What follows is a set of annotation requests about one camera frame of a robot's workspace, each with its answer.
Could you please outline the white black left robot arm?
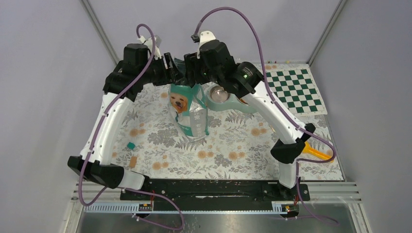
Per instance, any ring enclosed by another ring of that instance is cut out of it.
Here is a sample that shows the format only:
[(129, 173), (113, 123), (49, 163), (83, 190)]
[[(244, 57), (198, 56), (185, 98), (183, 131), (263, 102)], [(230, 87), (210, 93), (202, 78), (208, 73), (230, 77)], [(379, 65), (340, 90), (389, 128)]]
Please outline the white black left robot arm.
[(128, 44), (123, 60), (106, 77), (99, 116), (92, 133), (78, 156), (68, 159), (68, 167), (86, 180), (108, 188), (130, 188), (140, 200), (149, 197), (151, 187), (145, 175), (127, 171), (112, 163), (114, 144), (129, 109), (144, 85), (167, 85), (183, 75), (170, 53), (153, 59), (143, 44)]

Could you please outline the yellow plastic scoop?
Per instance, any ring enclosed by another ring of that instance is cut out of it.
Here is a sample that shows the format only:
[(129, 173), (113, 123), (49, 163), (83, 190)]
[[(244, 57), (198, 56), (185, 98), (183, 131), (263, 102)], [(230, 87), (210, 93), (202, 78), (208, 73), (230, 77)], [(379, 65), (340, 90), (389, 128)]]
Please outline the yellow plastic scoop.
[(332, 158), (332, 153), (328, 154), (328, 153), (323, 153), (321, 151), (318, 151), (314, 148), (311, 147), (309, 142), (305, 142), (305, 147), (302, 151), (303, 154), (308, 154), (314, 158), (319, 159), (320, 161), (325, 161), (325, 160), (329, 160)]

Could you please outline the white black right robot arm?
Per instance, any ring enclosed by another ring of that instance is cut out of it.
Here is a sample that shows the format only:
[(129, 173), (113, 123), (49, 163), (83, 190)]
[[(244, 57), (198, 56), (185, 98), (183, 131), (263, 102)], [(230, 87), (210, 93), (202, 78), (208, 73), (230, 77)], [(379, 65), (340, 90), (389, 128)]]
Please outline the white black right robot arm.
[(245, 101), (275, 130), (278, 140), (271, 155), (279, 163), (279, 195), (291, 200), (298, 193), (296, 158), (315, 130), (282, 104), (269, 88), (264, 73), (250, 62), (237, 63), (226, 44), (217, 39), (200, 46), (198, 52), (184, 55), (186, 77), (196, 84), (213, 82)]

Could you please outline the teal pet food bag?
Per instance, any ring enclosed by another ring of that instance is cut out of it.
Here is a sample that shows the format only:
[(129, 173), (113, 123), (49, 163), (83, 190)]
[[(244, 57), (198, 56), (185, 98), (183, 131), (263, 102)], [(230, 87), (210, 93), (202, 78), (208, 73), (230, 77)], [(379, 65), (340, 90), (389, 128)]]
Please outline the teal pet food bag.
[(209, 135), (208, 109), (200, 84), (193, 87), (171, 84), (169, 87), (170, 113), (189, 142)]

